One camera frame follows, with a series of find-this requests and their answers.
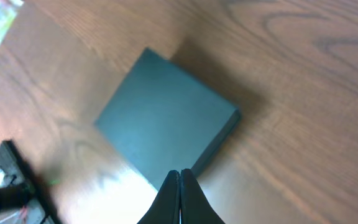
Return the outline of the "dark green box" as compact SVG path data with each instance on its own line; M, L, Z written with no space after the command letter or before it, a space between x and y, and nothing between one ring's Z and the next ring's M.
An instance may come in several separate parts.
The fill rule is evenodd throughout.
M200 174L240 118L237 106L146 48L95 126L159 189L170 170Z

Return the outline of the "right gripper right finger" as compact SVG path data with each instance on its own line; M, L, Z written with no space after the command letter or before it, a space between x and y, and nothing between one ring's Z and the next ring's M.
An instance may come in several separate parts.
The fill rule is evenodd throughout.
M180 201L183 224L224 224L213 210L190 169L181 171Z

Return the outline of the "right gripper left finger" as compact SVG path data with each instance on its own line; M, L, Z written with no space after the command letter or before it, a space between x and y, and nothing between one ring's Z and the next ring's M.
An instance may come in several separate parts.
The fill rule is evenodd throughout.
M158 191L152 205L138 224L180 223L180 174L171 170Z

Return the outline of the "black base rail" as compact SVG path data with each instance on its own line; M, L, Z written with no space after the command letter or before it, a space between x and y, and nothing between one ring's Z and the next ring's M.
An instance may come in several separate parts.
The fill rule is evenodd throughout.
M0 209L20 208L35 199L45 212L40 223L62 224L46 183L39 180L11 139L0 143L0 168L8 176L8 185L0 188Z

